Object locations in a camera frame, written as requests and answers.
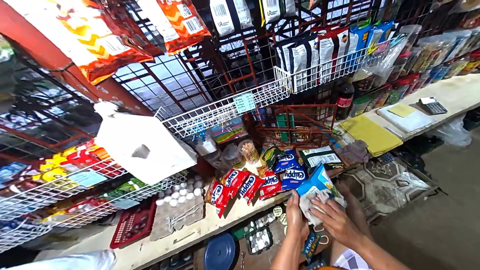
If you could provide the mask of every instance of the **price list label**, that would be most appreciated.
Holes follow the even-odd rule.
[[[250,92],[234,97],[233,102],[235,103],[238,113],[244,113],[257,108],[255,106],[255,100],[253,100],[253,94]]]

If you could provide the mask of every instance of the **red pillar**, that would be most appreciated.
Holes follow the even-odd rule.
[[[45,69],[64,69],[71,64],[70,58],[3,0],[0,0],[0,18],[0,33],[18,42],[22,49]],[[76,65],[67,70],[69,72],[52,72],[52,74],[65,80],[94,102],[101,98],[105,101],[113,101],[134,113],[153,116],[142,102],[114,79],[106,79],[94,86],[85,79]]]

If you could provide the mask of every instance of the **blue lid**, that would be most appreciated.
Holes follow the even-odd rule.
[[[235,242],[229,233],[212,238],[205,249],[205,270],[226,270],[235,257]]]

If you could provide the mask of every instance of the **person's hand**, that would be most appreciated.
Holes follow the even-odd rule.
[[[310,208],[310,213],[323,221],[324,227],[338,242],[355,250],[360,244],[363,234],[348,218],[341,206],[331,199],[325,204],[316,198],[311,202],[326,214],[315,208]]]
[[[305,241],[310,230],[308,221],[300,210],[299,199],[299,194],[293,190],[287,204],[287,236],[298,237],[300,241]]]

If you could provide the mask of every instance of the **concrete floor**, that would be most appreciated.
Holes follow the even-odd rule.
[[[372,228],[377,243],[412,270],[480,269],[480,128],[465,149],[423,156],[447,193],[417,200]]]

